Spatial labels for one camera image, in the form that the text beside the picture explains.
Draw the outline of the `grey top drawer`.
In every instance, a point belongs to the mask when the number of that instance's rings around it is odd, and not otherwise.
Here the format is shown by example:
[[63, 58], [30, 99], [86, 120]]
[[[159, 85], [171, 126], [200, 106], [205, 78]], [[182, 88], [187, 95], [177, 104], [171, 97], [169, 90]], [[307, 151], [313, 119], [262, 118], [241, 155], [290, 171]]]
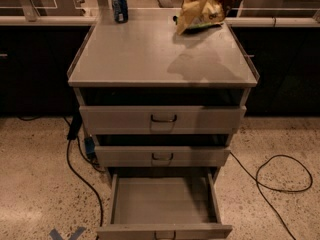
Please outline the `grey top drawer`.
[[81, 106], [89, 134], [229, 134], [246, 107]]

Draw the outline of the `blue soda can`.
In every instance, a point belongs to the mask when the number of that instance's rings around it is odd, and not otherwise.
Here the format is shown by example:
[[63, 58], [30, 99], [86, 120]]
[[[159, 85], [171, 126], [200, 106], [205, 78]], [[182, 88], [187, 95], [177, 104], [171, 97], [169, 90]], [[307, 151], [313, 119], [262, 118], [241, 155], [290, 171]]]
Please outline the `blue soda can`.
[[114, 20], [117, 23], [126, 23], [128, 21], [127, 0], [111, 0]]

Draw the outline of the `grey drawer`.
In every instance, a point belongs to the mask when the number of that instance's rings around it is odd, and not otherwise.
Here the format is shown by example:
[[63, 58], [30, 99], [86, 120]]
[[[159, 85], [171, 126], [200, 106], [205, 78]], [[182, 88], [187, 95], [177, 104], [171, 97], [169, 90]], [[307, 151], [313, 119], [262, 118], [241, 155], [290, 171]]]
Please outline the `grey drawer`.
[[209, 171], [179, 174], [116, 173], [100, 240], [224, 240]]
[[89, 134], [229, 134], [246, 107], [81, 106]]
[[190, 146], [97, 146], [103, 167], [221, 167], [229, 149]]

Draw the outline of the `grey drawer cabinet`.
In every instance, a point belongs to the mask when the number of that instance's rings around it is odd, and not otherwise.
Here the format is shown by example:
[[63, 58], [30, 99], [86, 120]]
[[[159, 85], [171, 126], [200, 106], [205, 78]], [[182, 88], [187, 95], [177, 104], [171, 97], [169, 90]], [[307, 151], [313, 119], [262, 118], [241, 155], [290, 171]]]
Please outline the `grey drawer cabinet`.
[[[246, 107], [259, 75], [229, 26], [176, 33], [173, 9], [133, 9], [117, 24], [104, 14], [69, 71], [81, 106]], [[100, 134], [97, 146], [228, 149], [229, 134]], [[216, 176], [221, 167], [195, 168]]]

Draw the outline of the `grey bottom drawer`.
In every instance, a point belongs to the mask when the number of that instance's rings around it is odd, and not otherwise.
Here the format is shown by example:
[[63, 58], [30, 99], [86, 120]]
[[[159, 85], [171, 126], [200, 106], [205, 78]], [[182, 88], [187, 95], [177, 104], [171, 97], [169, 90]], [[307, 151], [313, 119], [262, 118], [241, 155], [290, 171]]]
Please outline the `grey bottom drawer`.
[[224, 240], [209, 171], [179, 174], [116, 173], [100, 240]]

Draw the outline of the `grey middle drawer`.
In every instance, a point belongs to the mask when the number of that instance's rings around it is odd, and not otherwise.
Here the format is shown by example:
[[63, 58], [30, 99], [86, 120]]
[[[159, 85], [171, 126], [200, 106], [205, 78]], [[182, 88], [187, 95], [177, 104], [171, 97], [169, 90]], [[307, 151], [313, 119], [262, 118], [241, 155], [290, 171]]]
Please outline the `grey middle drawer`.
[[190, 146], [97, 146], [103, 167], [221, 167], [229, 149]]

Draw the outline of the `blue box on floor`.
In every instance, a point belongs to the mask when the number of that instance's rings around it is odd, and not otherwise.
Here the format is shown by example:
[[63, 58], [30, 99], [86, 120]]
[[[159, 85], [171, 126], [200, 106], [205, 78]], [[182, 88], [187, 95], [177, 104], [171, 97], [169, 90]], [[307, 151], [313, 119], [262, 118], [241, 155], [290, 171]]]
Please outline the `blue box on floor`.
[[89, 159], [95, 156], [95, 143], [91, 137], [84, 139], [85, 152]]

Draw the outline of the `green chip bag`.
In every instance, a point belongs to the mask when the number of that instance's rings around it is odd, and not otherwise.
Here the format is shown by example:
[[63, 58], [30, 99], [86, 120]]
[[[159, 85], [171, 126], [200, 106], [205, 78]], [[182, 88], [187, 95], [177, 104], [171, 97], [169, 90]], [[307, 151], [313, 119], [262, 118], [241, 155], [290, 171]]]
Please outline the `green chip bag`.
[[[173, 16], [172, 20], [175, 22], [175, 24], [178, 24], [178, 16]], [[223, 23], [192, 23], [190, 26], [186, 28], [186, 30], [195, 30], [195, 29], [206, 29], [206, 28], [211, 28], [215, 26], [221, 26]]]

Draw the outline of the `brown chip bag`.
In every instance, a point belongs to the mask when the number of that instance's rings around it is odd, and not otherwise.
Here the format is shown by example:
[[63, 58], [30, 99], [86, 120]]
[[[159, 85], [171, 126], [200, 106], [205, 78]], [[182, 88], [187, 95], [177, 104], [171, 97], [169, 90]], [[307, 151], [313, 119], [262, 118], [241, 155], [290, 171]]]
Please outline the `brown chip bag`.
[[183, 0], [176, 33], [181, 35], [192, 23], [223, 23], [242, 0]]

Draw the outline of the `black power plug block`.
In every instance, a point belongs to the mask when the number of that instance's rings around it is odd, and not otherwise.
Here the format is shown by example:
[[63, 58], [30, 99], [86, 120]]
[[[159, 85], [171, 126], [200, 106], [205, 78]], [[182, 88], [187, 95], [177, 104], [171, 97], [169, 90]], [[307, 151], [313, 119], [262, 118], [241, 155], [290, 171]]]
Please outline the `black power plug block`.
[[76, 113], [71, 121], [71, 125], [69, 127], [69, 132], [67, 134], [68, 140], [75, 140], [78, 137], [79, 130], [82, 125], [82, 117], [80, 113]]

